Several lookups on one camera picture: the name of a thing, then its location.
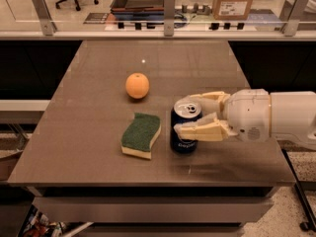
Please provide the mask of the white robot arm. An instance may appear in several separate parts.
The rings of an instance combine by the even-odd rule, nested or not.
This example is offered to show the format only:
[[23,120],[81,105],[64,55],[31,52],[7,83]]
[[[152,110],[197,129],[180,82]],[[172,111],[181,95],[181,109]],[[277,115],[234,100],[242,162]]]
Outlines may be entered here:
[[173,126],[181,139],[246,142],[269,138],[316,149],[316,93],[244,89],[232,95],[209,92],[189,95],[188,104],[201,106],[202,117]]

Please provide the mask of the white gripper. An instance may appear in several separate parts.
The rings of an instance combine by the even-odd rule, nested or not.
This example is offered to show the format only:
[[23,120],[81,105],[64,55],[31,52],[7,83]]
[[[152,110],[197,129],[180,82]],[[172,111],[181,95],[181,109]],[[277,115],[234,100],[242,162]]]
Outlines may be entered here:
[[180,139],[223,141],[229,137],[263,142],[270,136],[271,97],[263,89],[231,95],[223,91],[189,95],[200,104],[204,117],[173,126]]

